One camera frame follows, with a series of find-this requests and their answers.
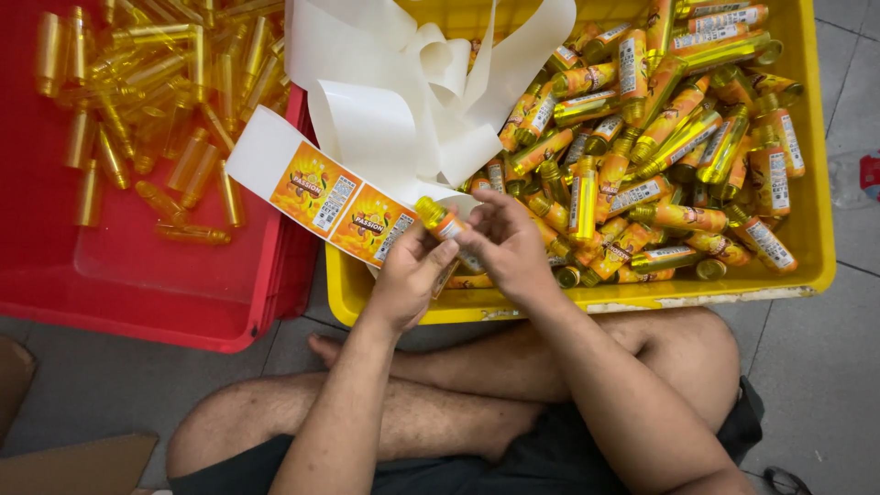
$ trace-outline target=hand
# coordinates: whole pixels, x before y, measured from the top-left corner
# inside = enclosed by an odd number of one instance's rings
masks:
[[[458,243],[437,242],[422,222],[409,226],[388,252],[363,314],[405,332],[428,311],[431,289],[458,254]]]
[[[525,308],[536,297],[544,300],[546,294],[559,292],[544,241],[525,206],[494,190],[475,191],[473,197],[484,204],[467,220],[473,229],[456,240],[480,259],[504,296]]]

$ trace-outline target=black shorts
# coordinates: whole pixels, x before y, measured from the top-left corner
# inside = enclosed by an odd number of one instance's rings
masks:
[[[718,439],[739,464],[761,438],[763,404],[743,377],[737,404]],[[268,493],[293,437],[273,439],[185,477],[169,480],[174,495]],[[464,495],[483,493],[629,493],[599,452],[574,404],[552,405],[534,430],[513,442],[498,464],[480,457],[381,462],[374,495]]]

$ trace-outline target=leg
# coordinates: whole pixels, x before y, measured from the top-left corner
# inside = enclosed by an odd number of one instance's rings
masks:
[[[295,434],[320,391],[324,373],[260,378],[204,399],[168,445],[167,473],[182,477],[281,433]],[[501,457],[531,429],[542,406],[463,395],[390,380],[379,440],[380,461],[475,454]]]
[[[739,355],[727,325],[703,307],[597,314],[596,323],[669,382],[717,432],[737,398]],[[339,345],[310,338],[330,366]],[[468,394],[561,403],[569,400],[553,354],[530,322],[425,354],[398,352],[392,376]]]

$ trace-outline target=person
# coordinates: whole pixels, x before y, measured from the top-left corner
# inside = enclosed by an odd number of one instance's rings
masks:
[[[742,435],[719,433],[755,427],[737,413],[723,321],[701,307],[586,314],[523,205],[474,197],[473,228],[455,240],[418,224],[400,236],[342,346],[309,337],[329,373],[247,380],[199,403],[169,442],[174,494],[753,493],[728,452]],[[395,352],[460,248],[530,321]]]

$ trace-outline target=hairy leg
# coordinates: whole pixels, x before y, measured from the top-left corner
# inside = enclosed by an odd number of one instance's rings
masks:
[[[717,431],[737,399],[737,343],[703,307],[597,314],[602,329],[675,388]],[[331,366],[339,344],[310,337]],[[391,375],[445,390],[519,401],[560,403],[568,386],[530,322],[474,342],[428,353],[395,353]]]
[[[248,380],[218,390],[180,423],[168,445],[166,471],[182,477],[240,454],[281,433],[296,434],[325,373]],[[378,459],[474,454],[501,458],[543,409],[391,379]]]

